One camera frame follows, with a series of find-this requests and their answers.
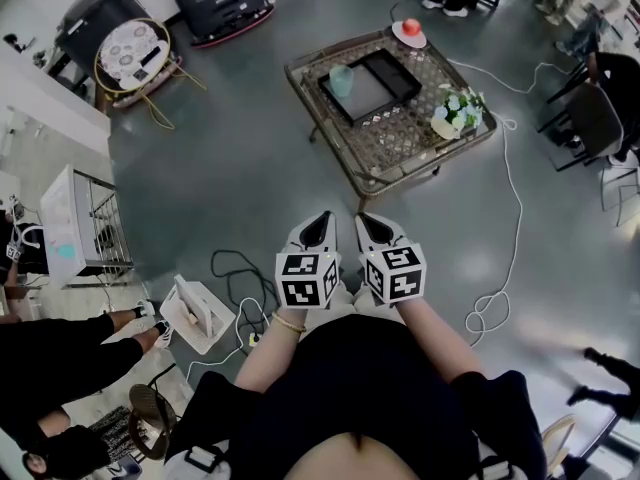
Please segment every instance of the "glass coffee table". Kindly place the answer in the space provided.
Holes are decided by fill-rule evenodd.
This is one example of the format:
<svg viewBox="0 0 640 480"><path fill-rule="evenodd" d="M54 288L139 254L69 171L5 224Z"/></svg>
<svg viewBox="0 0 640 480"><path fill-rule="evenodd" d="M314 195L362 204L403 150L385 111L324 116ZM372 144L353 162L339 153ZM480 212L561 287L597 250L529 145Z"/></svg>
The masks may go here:
<svg viewBox="0 0 640 480"><path fill-rule="evenodd" d="M351 126L320 89L318 78L336 64L348 65L381 48L422 83L422 90L407 103ZM315 122L311 142L318 131L324 135L360 198L358 211L388 190L429 180L443 163L488 139L497 127L485 107L477 129L465 129L451 141L437 135L430 121L444 100L439 87L461 90L468 84L431 43L414 50L398 41L390 27L300 57L285 66L285 73Z"/></svg>

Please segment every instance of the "gray floor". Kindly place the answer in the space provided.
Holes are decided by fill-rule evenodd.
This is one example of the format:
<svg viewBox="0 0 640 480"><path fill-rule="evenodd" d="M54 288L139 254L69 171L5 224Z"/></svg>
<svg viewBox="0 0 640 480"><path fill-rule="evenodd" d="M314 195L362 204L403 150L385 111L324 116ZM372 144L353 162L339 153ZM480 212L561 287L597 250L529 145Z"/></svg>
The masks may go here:
<svg viewBox="0 0 640 480"><path fill-rule="evenodd" d="M209 87L172 82L154 96L177 126L154 126L139 106L114 118L111 151L127 240L138 273L156 298L181 273L201 280L223 301L225 285L214 280L209 261L219 248L239 249L264 272L291 227L330 209L339 219L340 251L347 271L356 268L352 226L357 198L328 146L310 144L312 122L283 73L288 60L339 40L383 28L400 0L278 0L260 27L209 50L188 49L184 24L174 27L185 67ZM396 18L417 17L447 56L481 66L513 86L531 84L534 68L549 61L571 68L551 46L568 28L548 25L533 0L503 0L493 14L446 18L407 2ZM639 244L634 203L627 223L615 228L616 212L603 213L599 165L556 173L569 160L536 134L551 109L544 100L563 77L542 71L529 96L515 95L487 76L460 70L488 105L516 119L509 134L514 182L525 206L520 248L508 288L507 325L477 347L488 371L518 369L528 378L540 425L567 414L564 402L576 382L622 390L623 386L581 361L575 349L595 346L631 361L637 346L640 294ZM465 315L474 300L499 289L513 250L517 205L503 163L500 133L443 168L428 184L379 199L371 211L397 220L422 244L429 262L426 298L469 341ZM607 193L615 202L617 191ZM239 264L220 264L236 268ZM235 287L236 297L256 296L253 281ZM504 301L487 312L487 325L505 317ZM186 371L193 360L216 361L234 347L228 333L203 357L176 339L172 351ZM220 371L232 376L243 356ZM197 368L191 383L201 375ZM572 438L579 451L612 413L592 404L575 408L580 424Z"/></svg>

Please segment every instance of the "cube with marker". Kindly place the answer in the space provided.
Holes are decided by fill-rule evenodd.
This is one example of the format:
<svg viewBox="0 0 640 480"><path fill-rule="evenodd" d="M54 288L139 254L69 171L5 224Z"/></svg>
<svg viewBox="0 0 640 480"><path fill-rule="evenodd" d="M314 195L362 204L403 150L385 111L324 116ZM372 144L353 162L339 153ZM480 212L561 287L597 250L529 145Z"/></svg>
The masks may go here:
<svg viewBox="0 0 640 480"><path fill-rule="evenodd" d="M280 253L276 285L285 308L327 309L340 282L337 252Z"/></svg>
<svg viewBox="0 0 640 480"><path fill-rule="evenodd" d="M420 244L407 244L360 256L365 282L385 304L422 297L427 262Z"/></svg>

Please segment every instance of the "white shirt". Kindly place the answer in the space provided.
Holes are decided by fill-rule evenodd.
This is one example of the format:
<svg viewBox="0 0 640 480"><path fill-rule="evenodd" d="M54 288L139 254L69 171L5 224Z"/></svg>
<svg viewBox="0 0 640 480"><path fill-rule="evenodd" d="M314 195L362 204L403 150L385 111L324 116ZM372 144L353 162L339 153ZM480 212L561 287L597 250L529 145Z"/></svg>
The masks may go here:
<svg viewBox="0 0 640 480"><path fill-rule="evenodd" d="M599 11L611 8L610 11L604 13L604 17L609 24L613 25L624 17L627 8L631 5L631 0L593 0L593 5Z"/></svg>

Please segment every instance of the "gold bracelet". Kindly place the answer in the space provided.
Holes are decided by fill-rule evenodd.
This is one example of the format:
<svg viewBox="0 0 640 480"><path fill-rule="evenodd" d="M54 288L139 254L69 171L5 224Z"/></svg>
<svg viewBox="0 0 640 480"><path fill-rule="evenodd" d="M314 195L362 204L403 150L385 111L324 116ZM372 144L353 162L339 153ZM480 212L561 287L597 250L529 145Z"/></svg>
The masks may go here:
<svg viewBox="0 0 640 480"><path fill-rule="evenodd" d="M273 313L273 319L281 325L284 325L287 329L291 329L294 332L302 334L307 332L307 328L302 326L298 327L297 325L293 325L291 322L287 322L284 318L282 318L278 313Z"/></svg>

